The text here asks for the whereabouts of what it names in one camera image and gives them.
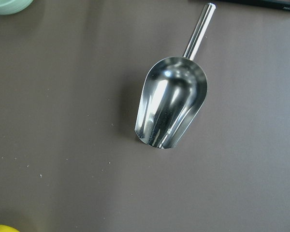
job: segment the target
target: mint green bowl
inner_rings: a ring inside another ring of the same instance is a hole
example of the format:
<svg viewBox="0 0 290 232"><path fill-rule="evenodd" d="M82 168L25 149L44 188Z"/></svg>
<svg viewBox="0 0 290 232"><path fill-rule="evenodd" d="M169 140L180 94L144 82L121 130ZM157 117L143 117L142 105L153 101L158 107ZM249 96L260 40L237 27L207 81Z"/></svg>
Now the mint green bowl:
<svg viewBox="0 0 290 232"><path fill-rule="evenodd" d="M0 0L0 15L10 15L24 10L33 0Z"/></svg>

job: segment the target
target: gray tabletop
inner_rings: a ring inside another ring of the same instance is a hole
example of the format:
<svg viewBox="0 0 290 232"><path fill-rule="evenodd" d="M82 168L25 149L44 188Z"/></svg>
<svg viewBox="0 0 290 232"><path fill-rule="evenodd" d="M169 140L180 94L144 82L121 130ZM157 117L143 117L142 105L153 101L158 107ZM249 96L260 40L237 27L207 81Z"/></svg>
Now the gray tabletop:
<svg viewBox="0 0 290 232"><path fill-rule="evenodd" d="M290 12L214 1L208 94L174 149L134 132L205 1L35 0L0 16L0 224L21 232L290 232Z"/></svg>

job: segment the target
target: silver utensil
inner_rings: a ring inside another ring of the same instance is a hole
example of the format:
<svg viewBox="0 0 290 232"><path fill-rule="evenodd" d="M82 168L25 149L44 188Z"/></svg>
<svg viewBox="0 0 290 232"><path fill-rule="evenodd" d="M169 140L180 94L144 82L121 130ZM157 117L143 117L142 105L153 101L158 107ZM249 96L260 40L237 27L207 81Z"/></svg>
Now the silver utensil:
<svg viewBox="0 0 290 232"><path fill-rule="evenodd" d="M200 107L206 93L206 75L193 61L216 6L204 6L183 57L168 57L147 74L135 132L144 143L157 148L174 147Z"/></svg>

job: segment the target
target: yellow lemon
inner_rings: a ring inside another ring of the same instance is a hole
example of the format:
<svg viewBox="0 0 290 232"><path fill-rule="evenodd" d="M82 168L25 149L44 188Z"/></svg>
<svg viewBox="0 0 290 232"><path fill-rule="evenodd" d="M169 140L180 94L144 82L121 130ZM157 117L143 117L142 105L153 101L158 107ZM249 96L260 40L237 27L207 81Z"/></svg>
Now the yellow lemon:
<svg viewBox="0 0 290 232"><path fill-rule="evenodd" d="M0 225L0 232L19 232L19 231L9 226Z"/></svg>

